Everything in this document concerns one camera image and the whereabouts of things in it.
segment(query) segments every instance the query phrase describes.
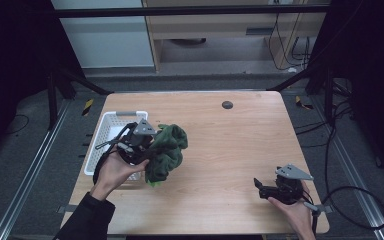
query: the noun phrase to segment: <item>black sleeve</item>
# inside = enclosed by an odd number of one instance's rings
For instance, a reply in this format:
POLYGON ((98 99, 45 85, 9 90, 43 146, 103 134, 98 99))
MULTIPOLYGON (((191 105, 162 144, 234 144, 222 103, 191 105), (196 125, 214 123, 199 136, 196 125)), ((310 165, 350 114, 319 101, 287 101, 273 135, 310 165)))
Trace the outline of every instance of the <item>black sleeve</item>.
POLYGON ((53 239, 106 240, 108 224, 114 211, 114 204, 106 200, 99 201, 86 193, 73 215, 53 239))

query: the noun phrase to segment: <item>white basket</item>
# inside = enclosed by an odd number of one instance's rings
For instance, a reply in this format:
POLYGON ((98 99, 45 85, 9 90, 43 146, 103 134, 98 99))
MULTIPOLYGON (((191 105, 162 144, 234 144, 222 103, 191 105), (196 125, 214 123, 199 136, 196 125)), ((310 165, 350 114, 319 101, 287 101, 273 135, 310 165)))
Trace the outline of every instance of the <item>white basket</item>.
MULTIPOLYGON (((93 136, 91 150, 87 158, 86 167, 84 173, 86 175, 93 175, 96 164, 102 154, 107 151, 109 145, 106 145, 100 149, 95 149, 97 145, 112 140, 120 133, 120 131, 128 123, 137 122, 140 120, 148 119, 148 113, 145 111, 132 111, 132 112, 106 112, 102 116, 101 122, 99 123, 98 130, 93 136)), ((140 172, 132 174, 128 180, 139 180, 140 172)))

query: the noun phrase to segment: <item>black device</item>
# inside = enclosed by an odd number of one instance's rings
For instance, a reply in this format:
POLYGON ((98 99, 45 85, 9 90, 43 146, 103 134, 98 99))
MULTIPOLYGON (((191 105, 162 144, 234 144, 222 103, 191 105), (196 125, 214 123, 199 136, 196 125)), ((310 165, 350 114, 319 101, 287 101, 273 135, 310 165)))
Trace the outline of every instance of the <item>black device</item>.
POLYGON ((157 132, 146 120, 127 124, 126 127, 129 132, 117 143, 117 152, 125 162, 137 165, 158 153, 158 149, 149 149, 157 132))
POLYGON ((254 178, 255 187, 258 188, 260 198, 276 198, 284 204, 294 204, 302 198, 304 190, 302 183, 298 179, 287 179, 277 175, 277 187, 263 186, 263 184, 254 178))
POLYGON ((284 204, 294 204, 304 197, 304 188, 301 180, 313 180, 313 177, 301 171, 292 164, 285 167, 277 167, 276 187, 264 186, 254 178, 254 185, 259 190, 260 198, 276 198, 284 204))
POLYGON ((108 156, 115 151, 114 147, 125 162, 133 165, 140 164, 145 159, 149 159, 152 156, 161 153, 163 149, 149 149, 157 134, 158 132, 155 131, 145 119, 142 119, 139 123, 132 122, 126 124, 126 126, 124 126, 112 140, 97 145, 95 149, 100 149, 106 145, 110 146, 108 150, 102 154, 96 164, 93 174, 93 183, 96 184, 102 164, 108 156), (127 129, 129 129, 129 131, 127 134, 123 135, 127 129))

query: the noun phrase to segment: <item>human hand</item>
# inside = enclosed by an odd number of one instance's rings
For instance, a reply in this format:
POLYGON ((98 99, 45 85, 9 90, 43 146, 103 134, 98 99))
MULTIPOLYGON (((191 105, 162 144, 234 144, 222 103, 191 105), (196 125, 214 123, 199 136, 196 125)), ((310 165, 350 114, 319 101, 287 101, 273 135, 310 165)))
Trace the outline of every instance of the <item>human hand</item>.
POLYGON ((105 200, 108 195, 121 184, 123 184, 130 175, 135 172, 145 170, 145 166, 149 160, 145 160, 138 165, 130 165, 126 163, 118 154, 116 147, 113 152, 105 160, 99 171, 99 177, 95 186, 92 187, 90 195, 100 201, 105 200))
MULTIPOLYGON (((303 189, 306 193, 310 193, 307 185, 302 182, 303 189)), ((300 240, 315 240, 316 237, 311 229, 311 211, 304 205, 304 201, 300 200, 294 204, 286 205, 279 200, 269 197, 267 199, 271 204, 277 207, 287 218, 292 229, 298 234, 300 240)))

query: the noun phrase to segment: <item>green towel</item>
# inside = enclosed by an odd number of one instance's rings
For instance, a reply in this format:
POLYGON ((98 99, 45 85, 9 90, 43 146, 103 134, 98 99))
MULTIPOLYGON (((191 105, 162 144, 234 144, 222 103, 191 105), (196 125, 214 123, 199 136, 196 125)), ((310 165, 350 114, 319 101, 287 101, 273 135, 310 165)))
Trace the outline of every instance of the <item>green towel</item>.
POLYGON ((145 168, 145 181, 151 186, 167 179, 168 173, 182 163, 182 149, 188 147, 188 138, 182 128, 175 124, 159 124, 158 127, 161 131, 155 136, 149 149, 160 151, 151 157, 145 168))

